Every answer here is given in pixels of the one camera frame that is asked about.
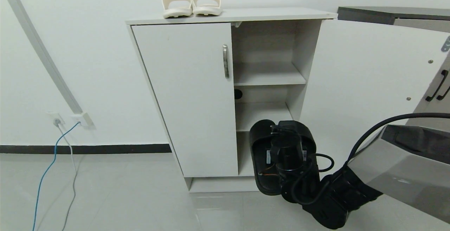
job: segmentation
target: cabinet top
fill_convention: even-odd
[[[175,24],[175,23],[220,23],[235,21],[270,21],[296,19],[337,18],[337,13],[310,8],[225,8],[220,16],[194,16],[163,18],[162,10],[156,15],[131,19],[127,25]]]

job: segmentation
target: white shoe cabinet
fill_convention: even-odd
[[[307,125],[331,173],[371,126],[414,111],[449,34],[336,18],[251,8],[127,21],[190,192],[257,191],[248,132],[261,119]]]

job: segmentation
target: blue cable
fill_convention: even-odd
[[[74,126],[72,126],[72,128],[70,130],[68,130],[67,132],[65,132],[63,135],[61,135],[61,137],[56,141],[55,144],[55,150],[54,150],[54,154],[53,154],[53,162],[50,163],[49,167],[45,170],[44,174],[42,175],[42,177],[40,178],[40,182],[39,182],[39,187],[37,188],[37,198],[36,198],[36,207],[34,208],[34,220],[33,220],[33,230],[34,231],[34,227],[36,225],[36,215],[37,215],[37,203],[39,202],[39,193],[40,193],[40,186],[42,185],[42,180],[45,177],[45,174],[47,174],[47,171],[50,169],[50,167],[55,163],[56,161],[56,147],[58,146],[59,141],[66,136],[66,134],[68,134],[72,129],[74,129],[78,124],[80,124],[80,122],[77,122]]]

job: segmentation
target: metal bracket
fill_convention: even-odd
[[[242,21],[239,22],[231,22],[231,26],[234,26],[236,28],[239,28],[239,26],[241,26]]]
[[[445,41],[444,45],[441,48],[442,52],[448,52],[450,50],[450,36]]]

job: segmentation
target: open cabinet door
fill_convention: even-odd
[[[328,173],[342,166],[370,127],[414,111],[447,56],[441,48],[448,36],[400,26],[322,22],[300,122],[311,130],[317,152],[335,159]],[[318,159],[321,168],[327,162]]]

